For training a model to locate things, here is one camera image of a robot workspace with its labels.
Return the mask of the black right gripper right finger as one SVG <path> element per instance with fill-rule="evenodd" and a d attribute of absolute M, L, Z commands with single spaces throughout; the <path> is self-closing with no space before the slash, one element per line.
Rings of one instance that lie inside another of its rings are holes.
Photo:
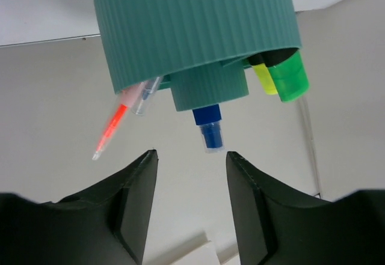
<path fill-rule="evenodd" d="M 227 184 L 242 264 L 383 264 L 384 191 L 329 202 L 262 172 L 235 151 Z"/>

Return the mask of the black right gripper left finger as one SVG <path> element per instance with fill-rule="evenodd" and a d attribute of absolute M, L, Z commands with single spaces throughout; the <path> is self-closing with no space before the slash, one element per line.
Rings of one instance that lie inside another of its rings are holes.
<path fill-rule="evenodd" d="M 1 194 L 2 264 L 141 264 L 152 211 L 158 155 L 57 203 Z"/>

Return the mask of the blue cap correction pen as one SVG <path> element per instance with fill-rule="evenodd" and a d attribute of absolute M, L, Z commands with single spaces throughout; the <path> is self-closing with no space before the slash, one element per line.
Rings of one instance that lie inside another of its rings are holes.
<path fill-rule="evenodd" d="M 205 150 L 208 153 L 216 153 L 224 148 L 221 133 L 221 111 L 218 104 L 193 109 L 196 125 L 203 137 Z"/>

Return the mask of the orange pink slim pen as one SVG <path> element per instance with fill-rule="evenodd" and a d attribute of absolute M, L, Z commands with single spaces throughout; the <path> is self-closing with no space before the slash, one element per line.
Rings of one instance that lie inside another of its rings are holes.
<path fill-rule="evenodd" d="M 117 94 L 117 104 L 112 112 L 112 115 L 106 122 L 106 126 L 97 144 L 92 160 L 98 160 L 98 158 L 100 158 L 101 154 L 106 149 L 110 140 L 112 140 L 114 134 L 119 128 L 119 125 L 123 121 L 126 113 L 133 107 L 139 98 L 144 86 L 145 83 L 140 82 L 120 91 Z"/>

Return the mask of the blue slim pen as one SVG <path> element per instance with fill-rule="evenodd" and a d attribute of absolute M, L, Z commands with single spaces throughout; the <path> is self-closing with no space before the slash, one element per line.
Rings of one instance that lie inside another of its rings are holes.
<path fill-rule="evenodd" d="M 146 113 L 162 81 L 163 76 L 158 76 L 141 84 L 141 91 L 131 109 L 135 115 L 143 116 Z"/>

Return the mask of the green cap black highlighter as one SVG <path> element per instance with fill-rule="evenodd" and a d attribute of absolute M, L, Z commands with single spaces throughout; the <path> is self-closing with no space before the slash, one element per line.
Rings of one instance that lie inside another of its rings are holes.
<path fill-rule="evenodd" d="M 273 50 L 262 58 L 282 102 L 292 102 L 307 92 L 310 84 L 299 49 Z"/>

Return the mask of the yellow cap black highlighter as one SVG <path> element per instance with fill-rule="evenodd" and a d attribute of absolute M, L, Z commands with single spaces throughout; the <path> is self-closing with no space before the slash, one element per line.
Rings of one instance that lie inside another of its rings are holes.
<path fill-rule="evenodd" d="M 248 59 L 254 72 L 256 73 L 264 92 L 267 95 L 278 94 L 276 86 L 274 85 L 273 79 L 266 67 L 262 57 L 260 55 L 253 55 Z"/>

